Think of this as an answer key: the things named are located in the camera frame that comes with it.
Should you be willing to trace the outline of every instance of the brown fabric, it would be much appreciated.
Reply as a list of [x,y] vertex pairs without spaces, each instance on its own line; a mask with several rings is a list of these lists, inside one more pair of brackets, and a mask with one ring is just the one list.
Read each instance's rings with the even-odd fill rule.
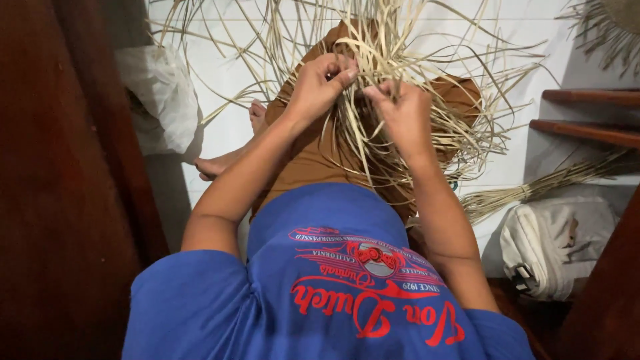
[[[351,24],[355,28],[359,26],[357,20],[352,20]],[[373,36],[377,34],[375,23],[371,22],[369,24],[369,31]],[[346,24],[341,22],[337,27],[329,30],[320,43],[311,48],[302,58],[302,62],[306,63],[316,59],[318,56],[332,49],[336,53],[353,56],[347,47],[341,47],[342,44],[338,44],[335,48],[333,46],[336,40],[348,36],[349,29]],[[458,81],[469,94],[477,96],[476,99],[479,99],[479,91],[471,79],[451,77]],[[462,89],[440,78],[432,80],[431,86],[443,99],[446,106],[462,114],[462,121],[470,126],[474,123],[477,118],[477,109],[474,107],[475,101],[471,101]],[[265,122],[268,125],[271,125],[284,112],[286,103],[282,99],[290,98],[292,92],[293,86],[287,82],[282,86],[276,100],[267,106]],[[437,96],[435,96],[435,98],[437,99],[434,99],[434,101],[440,101]],[[348,168],[362,168],[361,162],[357,156],[351,152],[351,149],[346,145],[345,141],[342,139],[333,139],[332,133],[335,118],[329,121],[325,130],[325,136],[321,139],[324,126],[323,119],[325,118],[323,117],[317,120],[294,142],[289,153],[285,155],[275,178],[266,186],[258,196],[258,199],[253,203],[253,216],[257,214],[261,207],[275,197],[306,184],[329,182],[351,183],[370,188],[366,185],[367,178],[365,176],[348,172],[329,160],[333,159],[335,162]],[[441,161],[450,160],[454,155],[455,151],[439,152],[438,158]],[[370,167],[370,171],[372,174],[376,173],[374,167]],[[392,204],[405,202],[407,197],[410,199],[413,197],[412,189],[409,186],[400,189],[393,186],[386,186],[377,188],[377,193],[385,201]],[[404,223],[406,223],[409,217],[415,216],[415,208],[408,204],[395,205],[393,207]]]

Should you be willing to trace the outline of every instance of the person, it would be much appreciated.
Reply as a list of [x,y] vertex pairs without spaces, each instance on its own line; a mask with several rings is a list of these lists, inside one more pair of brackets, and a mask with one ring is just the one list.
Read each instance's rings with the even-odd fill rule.
[[412,174],[429,259],[370,189],[324,182],[265,204],[240,260],[238,223],[357,73],[336,54],[301,68],[282,115],[198,201],[182,251],[134,281],[124,359],[533,359],[523,329],[500,314],[471,225],[424,141],[431,96],[407,83],[364,94]]

